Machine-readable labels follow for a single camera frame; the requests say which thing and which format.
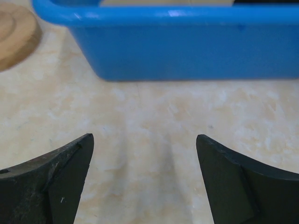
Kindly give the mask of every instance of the container rim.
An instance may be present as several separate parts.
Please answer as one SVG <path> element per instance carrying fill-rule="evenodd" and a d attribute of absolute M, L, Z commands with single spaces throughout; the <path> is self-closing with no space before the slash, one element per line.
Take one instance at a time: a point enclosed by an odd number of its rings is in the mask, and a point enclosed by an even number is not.
<path fill-rule="evenodd" d="M 66 7 L 32 0 L 45 21 L 64 26 L 276 24 L 299 25 L 299 4 L 239 6 Z"/>

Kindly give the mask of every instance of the black plastic jaw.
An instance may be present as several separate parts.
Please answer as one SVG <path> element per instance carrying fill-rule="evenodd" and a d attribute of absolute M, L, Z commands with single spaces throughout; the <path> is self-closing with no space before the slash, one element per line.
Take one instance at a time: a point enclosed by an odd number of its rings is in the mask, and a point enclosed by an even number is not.
<path fill-rule="evenodd" d="M 1 224 L 73 224 L 93 135 L 20 165 L 0 170 Z"/>
<path fill-rule="evenodd" d="M 299 174 L 199 135 L 198 159 L 215 224 L 299 224 Z"/>

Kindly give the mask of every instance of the blue plastic basin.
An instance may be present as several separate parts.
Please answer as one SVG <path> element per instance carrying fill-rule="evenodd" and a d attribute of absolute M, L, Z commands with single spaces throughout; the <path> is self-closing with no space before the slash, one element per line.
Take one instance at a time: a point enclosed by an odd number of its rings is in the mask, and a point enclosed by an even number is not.
<path fill-rule="evenodd" d="M 299 77 L 299 6 L 99 7 L 33 0 L 106 80 Z"/>

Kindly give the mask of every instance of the marble countertop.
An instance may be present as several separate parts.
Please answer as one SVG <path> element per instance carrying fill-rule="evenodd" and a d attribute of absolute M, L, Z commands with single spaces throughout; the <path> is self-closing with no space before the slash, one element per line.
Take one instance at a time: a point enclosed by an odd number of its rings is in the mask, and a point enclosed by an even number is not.
<path fill-rule="evenodd" d="M 299 173 L 299 80 L 109 83 L 39 22 L 37 51 L 0 73 L 0 169 L 93 133 L 75 224 L 212 224 L 198 134 Z"/>

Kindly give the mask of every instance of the wooden cutting board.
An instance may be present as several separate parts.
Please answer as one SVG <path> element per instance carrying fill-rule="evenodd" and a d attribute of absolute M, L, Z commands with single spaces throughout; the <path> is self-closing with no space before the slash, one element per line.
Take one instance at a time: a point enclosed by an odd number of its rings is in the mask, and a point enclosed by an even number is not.
<path fill-rule="evenodd" d="M 23 6 L 0 3 L 0 71 L 24 60 L 37 47 L 42 31 Z"/>

